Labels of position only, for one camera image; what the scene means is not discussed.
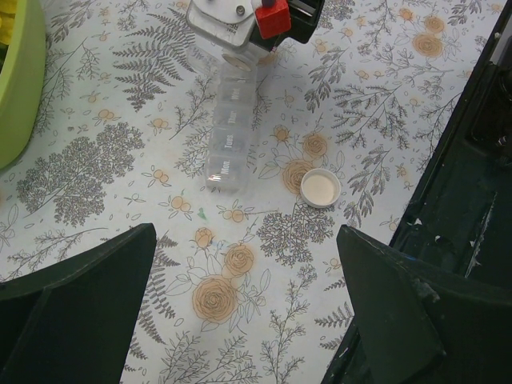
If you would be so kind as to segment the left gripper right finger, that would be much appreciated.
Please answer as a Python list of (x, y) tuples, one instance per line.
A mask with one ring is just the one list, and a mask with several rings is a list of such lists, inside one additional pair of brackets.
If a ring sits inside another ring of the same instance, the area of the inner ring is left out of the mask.
[(412, 258), (356, 230), (337, 236), (357, 341), (344, 383), (508, 383), (511, 292)]

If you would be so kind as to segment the white cap pill bottle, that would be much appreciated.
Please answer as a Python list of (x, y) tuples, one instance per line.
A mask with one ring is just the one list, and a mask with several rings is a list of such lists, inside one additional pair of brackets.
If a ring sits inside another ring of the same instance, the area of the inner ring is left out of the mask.
[(272, 50), (263, 49), (250, 42), (240, 51), (223, 49), (221, 56), (225, 62), (238, 70), (255, 72), (259, 61), (270, 52), (272, 52)]

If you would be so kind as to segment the white bottle cap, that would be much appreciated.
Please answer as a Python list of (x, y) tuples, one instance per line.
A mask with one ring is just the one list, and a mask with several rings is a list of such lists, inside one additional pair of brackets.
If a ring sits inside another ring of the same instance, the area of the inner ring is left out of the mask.
[(341, 183), (337, 176), (322, 168), (306, 172), (300, 185), (300, 195), (304, 202), (317, 209), (335, 204), (341, 196), (341, 190)]

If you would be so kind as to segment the clear pill organizer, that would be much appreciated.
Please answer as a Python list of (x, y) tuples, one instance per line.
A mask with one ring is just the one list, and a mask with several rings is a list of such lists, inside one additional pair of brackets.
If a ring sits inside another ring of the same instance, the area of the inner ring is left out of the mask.
[(243, 190), (249, 180), (246, 167), (250, 147), (255, 141), (254, 118), (257, 68), (238, 70), (199, 46), (186, 52), (194, 69), (214, 81), (215, 102), (204, 175), (206, 187), (229, 194)]

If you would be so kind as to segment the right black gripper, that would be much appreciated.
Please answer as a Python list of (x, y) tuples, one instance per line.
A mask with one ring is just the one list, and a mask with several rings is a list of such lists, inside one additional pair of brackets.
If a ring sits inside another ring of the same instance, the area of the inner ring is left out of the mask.
[(318, 26), (324, 4), (324, 0), (288, 1), (291, 28), (286, 37), (302, 44), (308, 43)]

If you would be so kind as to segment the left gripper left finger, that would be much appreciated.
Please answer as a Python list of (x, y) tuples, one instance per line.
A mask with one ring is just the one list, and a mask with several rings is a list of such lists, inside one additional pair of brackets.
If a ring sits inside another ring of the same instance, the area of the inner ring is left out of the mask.
[(156, 249), (151, 223), (1, 284), (3, 383), (118, 383)]

